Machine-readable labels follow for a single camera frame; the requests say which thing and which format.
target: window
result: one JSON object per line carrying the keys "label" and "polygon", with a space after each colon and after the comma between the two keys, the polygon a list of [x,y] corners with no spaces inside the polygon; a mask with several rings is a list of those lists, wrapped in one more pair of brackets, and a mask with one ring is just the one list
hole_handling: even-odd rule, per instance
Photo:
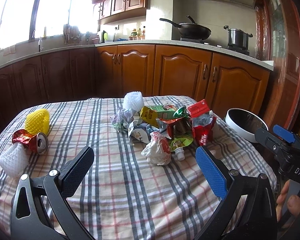
{"label": "window", "polygon": [[71,0],[40,0],[35,24],[35,37],[63,34],[63,25],[68,23]]}
{"label": "window", "polygon": [[93,6],[91,0],[72,0],[69,24],[78,26],[81,33],[96,33],[98,25],[93,25]]}
{"label": "window", "polygon": [[7,0],[0,25],[0,48],[29,39],[34,0]]}

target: stainless steel pot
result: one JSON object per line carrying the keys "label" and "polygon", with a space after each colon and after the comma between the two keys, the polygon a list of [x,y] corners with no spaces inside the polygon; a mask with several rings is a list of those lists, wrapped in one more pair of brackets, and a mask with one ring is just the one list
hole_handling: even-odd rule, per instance
{"label": "stainless steel pot", "polygon": [[248,34],[242,30],[229,29],[228,25],[223,26],[228,30],[228,46],[238,47],[244,50],[248,49],[249,38],[252,38],[252,33]]}

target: pile of trash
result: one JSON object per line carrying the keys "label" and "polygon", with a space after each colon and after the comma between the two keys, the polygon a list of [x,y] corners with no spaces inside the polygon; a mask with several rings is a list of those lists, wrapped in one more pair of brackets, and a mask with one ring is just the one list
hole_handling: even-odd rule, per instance
{"label": "pile of trash", "polygon": [[205,100],[189,106],[145,106],[141,92],[126,94],[123,106],[111,119],[117,132],[128,133],[132,138],[146,143],[141,154],[148,163],[167,165],[174,152],[179,161],[185,159],[184,147],[196,141],[207,145],[212,140],[216,117]]}

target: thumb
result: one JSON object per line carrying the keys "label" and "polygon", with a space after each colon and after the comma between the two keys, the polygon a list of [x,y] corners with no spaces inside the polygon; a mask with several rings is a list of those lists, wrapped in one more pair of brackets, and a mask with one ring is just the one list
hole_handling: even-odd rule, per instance
{"label": "thumb", "polygon": [[296,195],[290,196],[287,207],[292,215],[298,216],[300,213],[300,198]]}

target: human hand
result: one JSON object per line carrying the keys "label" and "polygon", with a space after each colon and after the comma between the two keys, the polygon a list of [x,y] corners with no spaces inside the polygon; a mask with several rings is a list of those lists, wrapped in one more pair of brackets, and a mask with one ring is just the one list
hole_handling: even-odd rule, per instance
{"label": "human hand", "polygon": [[[289,184],[290,184],[290,180],[288,180],[284,184],[284,186],[280,192],[280,195],[277,199],[278,205],[275,208],[276,212],[277,212],[277,221],[279,221],[282,216],[282,207],[287,198]],[[300,213],[300,198],[297,195],[290,196],[290,198],[288,199],[288,202],[287,202],[287,208],[292,215],[294,215],[295,217],[298,216]]]}

